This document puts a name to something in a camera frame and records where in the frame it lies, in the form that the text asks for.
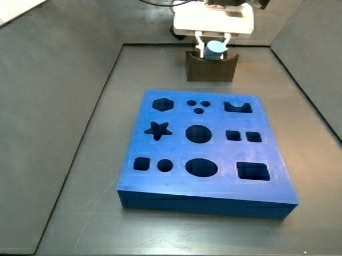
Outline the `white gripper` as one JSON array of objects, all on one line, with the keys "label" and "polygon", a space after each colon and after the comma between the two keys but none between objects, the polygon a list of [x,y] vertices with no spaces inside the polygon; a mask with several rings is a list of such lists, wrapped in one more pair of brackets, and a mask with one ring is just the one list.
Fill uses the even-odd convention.
[{"label": "white gripper", "polygon": [[206,2],[190,2],[176,6],[174,12],[174,31],[177,34],[194,34],[201,58],[206,47],[204,33],[225,34],[224,46],[229,50],[232,34],[252,34],[254,31],[254,10],[249,3],[220,7]]}]

